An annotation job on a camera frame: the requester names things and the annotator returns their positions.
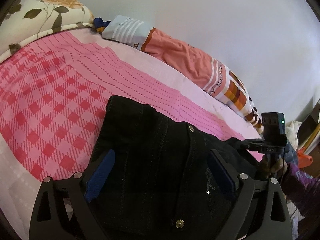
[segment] denim fabric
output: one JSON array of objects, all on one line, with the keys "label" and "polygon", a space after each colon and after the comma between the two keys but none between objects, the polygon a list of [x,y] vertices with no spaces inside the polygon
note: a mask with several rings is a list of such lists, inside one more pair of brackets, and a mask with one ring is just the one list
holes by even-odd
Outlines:
[{"label": "denim fabric", "polygon": [[[91,160],[109,149],[116,160],[90,208],[109,238],[213,239],[233,203],[209,174],[209,151],[218,150],[252,178],[257,161],[227,141],[128,98],[110,97],[106,111]],[[185,225],[178,229],[180,219]]]},{"label": "denim fabric", "polygon": [[293,163],[295,165],[298,165],[298,155],[297,152],[293,149],[291,143],[287,141],[289,145],[289,152],[285,154],[285,161],[286,163]]}]

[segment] purple sleeve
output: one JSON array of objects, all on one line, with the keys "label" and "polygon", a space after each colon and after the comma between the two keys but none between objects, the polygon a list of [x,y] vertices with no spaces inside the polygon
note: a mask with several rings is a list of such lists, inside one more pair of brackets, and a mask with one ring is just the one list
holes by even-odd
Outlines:
[{"label": "purple sleeve", "polygon": [[311,178],[293,163],[288,164],[282,190],[296,205],[302,216],[320,213],[320,179]]}]

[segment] bed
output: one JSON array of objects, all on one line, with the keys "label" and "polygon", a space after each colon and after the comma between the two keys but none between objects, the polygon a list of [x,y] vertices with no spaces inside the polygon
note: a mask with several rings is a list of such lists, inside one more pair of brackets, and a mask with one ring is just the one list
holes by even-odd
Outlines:
[{"label": "bed", "polygon": [[[81,21],[74,20],[77,14],[74,23],[62,25],[61,20],[57,25],[67,12],[53,8],[59,15],[48,23],[49,29],[41,32],[42,24],[36,34],[20,37],[14,42],[19,46],[2,54],[0,207],[22,240],[28,239],[43,178],[69,178],[86,168],[111,95],[150,104],[221,140],[260,137],[250,122],[173,67],[85,28],[92,27],[87,8],[69,6],[79,10]],[[42,13],[26,12],[24,19]],[[9,14],[11,19],[17,15]]]}]

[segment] metal button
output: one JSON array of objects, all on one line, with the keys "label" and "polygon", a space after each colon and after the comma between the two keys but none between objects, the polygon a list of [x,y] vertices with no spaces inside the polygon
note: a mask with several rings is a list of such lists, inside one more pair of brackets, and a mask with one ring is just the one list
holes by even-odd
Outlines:
[{"label": "metal button", "polygon": [[182,219],[179,219],[177,222],[176,222],[176,227],[177,228],[183,228],[184,227],[184,221]]},{"label": "metal button", "polygon": [[73,177],[75,177],[76,179],[79,179],[82,177],[82,173],[81,172],[76,172],[75,174],[73,174]]},{"label": "metal button", "polygon": [[45,182],[45,183],[47,183],[47,182],[49,182],[50,181],[50,177],[48,176],[48,177],[45,177],[44,179],[43,179],[43,182]]},{"label": "metal button", "polygon": [[271,178],[270,180],[273,184],[277,184],[278,183],[278,180],[276,178]]},{"label": "metal button", "polygon": [[248,179],[248,175],[245,174],[245,173],[241,173],[241,174],[240,174],[240,178],[241,178],[241,179]]}]

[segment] pillowcase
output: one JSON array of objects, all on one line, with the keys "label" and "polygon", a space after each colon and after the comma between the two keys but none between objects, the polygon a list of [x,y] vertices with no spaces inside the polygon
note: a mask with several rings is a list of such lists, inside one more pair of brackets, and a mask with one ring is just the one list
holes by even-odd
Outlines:
[{"label": "pillowcase", "polygon": [[245,118],[259,134],[263,132],[261,116],[243,83],[227,66],[209,54],[131,17],[118,15],[111,22],[96,18],[94,25],[103,38],[146,52],[178,70],[203,91]]},{"label": "pillowcase", "polygon": [[288,141],[291,143],[293,149],[298,149],[298,130],[302,123],[298,121],[292,121],[289,126],[285,127],[285,133],[287,134]]},{"label": "pillowcase", "polygon": [[17,0],[0,26],[0,63],[43,36],[93,27],[93,19],[78,0]]}]

